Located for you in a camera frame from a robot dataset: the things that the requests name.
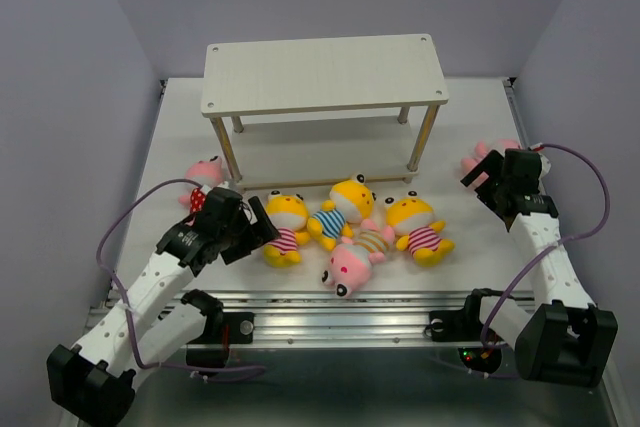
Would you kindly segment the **yellow frog toy pink stripes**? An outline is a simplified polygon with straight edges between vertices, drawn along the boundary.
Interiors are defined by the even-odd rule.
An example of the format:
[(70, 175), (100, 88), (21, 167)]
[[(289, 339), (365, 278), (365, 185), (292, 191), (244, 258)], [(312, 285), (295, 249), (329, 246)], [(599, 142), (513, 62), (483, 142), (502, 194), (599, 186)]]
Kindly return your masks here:
[(274, 268), (300, 263), (300, 247), (310, 241), (310, 234), (306, 230), (309, 212), (302, 196), (273, 190), (268, 195), (266, 213), (279, 236), (265, 245), (265, 261)]

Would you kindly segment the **yellow frog toy blue stripes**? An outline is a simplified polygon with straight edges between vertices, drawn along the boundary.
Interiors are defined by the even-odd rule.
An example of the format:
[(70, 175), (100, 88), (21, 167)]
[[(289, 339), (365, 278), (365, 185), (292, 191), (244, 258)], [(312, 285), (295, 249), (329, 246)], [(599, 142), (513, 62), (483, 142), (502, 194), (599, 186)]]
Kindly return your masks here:
[(326, 251), (332, 251), (342, 237), (352, 238), (352, 224), (360, 224), (373, 212), (375, 194), (358, 172), (334, 184), (320, 209), (307, 221), (307, 231)]

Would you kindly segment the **yellow frog toy red stripes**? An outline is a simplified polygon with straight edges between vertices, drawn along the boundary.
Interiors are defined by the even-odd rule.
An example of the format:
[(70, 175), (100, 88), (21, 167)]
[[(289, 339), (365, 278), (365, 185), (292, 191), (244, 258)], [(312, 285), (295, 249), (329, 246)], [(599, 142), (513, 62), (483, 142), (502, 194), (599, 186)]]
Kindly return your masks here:
[(441, 235), (446, 222), (436, 218), (433, 207), (416, 191), (398, 198), (386, 197), (384, 207), (386, 224), (395, 233), (396, 249), (407, 252), (417, 265), (433, 266), (453, 252), (455, 243)]

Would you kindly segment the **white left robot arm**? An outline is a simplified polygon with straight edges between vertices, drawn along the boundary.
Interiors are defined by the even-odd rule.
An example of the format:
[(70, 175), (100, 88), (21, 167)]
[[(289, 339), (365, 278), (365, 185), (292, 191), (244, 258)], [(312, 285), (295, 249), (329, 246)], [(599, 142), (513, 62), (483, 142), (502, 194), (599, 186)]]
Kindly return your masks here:
[(56, 346), (46, 360), (54, 403), (91, 426), (116, 426), (137, 390), (189, 342), (215, 339), (223, 304), (188, 285), (220, 259), (249, 256), (279, 233), (256, 196), (219, 186), (201, 210), (171, 226), (130, 287), (112, 279), (119, 301), (72, 347)]

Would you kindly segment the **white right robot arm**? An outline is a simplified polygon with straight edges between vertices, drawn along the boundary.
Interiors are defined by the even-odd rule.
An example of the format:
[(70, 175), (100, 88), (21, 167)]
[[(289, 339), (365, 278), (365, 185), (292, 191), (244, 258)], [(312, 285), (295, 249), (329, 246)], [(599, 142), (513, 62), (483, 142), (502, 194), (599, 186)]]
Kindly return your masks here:
[(553, 199), (540, 190), (543, 150), (489, 151), (461, 180), (505, 225), (527, 264), (501, 292), (477, 291), (479, 303), (460, 313), (463, 331), (486, 348), (512, 349), (524, 380), (595, 387), (603, 376), (618, 323), (578, 280), (566, 244), (586, 240), (606, 225), (611, 208), (603, 175), (602, 217), (595, 227), (564, 236)]

